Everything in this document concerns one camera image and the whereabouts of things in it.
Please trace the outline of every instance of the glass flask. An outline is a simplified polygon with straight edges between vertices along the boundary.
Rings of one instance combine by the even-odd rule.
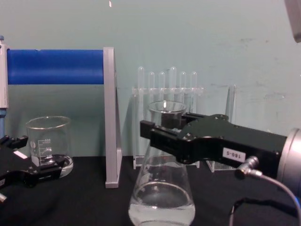
[[[64,157],[61,177],[68,175],[73,169],[70,122],[67,117],[45,116],[32,119],[26,124],[32,162],[36,166],[43,166]]]
[[[186,106],[174,101],[149,104],[152,122],[176,129]],[[189,226],[195,216],[186,166],[149,146],[131,197],[129,217],[135,226]]]

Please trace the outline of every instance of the label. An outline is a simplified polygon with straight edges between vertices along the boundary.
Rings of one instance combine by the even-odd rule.
[[[224,147],[222,151],[222,156],[227,159],[232,159],[239,162],[244,162],[246,160],[246,154],[243,152],[235,151]]]
[[[18,155],[22,159],[27,159],[27,156],[19,151],[15,151],[14,154]]]
[[[0,187],[5,184],[5,179],[0,180]]]

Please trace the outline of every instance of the black table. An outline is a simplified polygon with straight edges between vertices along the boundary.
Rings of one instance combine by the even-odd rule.
[[[0,206],[0,226],[131,226],[127,214],[138,169],[133,157],[124,157],[120,186],[106,189],[105,158],[76,157],[66,177],[35,188],[11,186]],[[193,226],[227,226],[232,204],[243,197],[273,199],[292,205],[286,194],[267,182],[238,181],[233,171],[211,173],[205,163],[188,167],[196,216]],[[271,207],[243,205],[235,226],[294,226],[297,219]]]

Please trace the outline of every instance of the metal frame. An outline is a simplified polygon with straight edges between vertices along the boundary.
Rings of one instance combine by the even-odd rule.
[[[115,52],[103,48],[106,188],[117,188],[122,161]]]

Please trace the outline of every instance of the erlenmeyer flask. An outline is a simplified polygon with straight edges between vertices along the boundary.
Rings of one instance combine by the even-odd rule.
[[[184,104],[159,101],[149,105],[156,125],[176,129]],[[128,210],[135,226],[189,226],[195,216],[186,166],[174,156],[148,147]]]

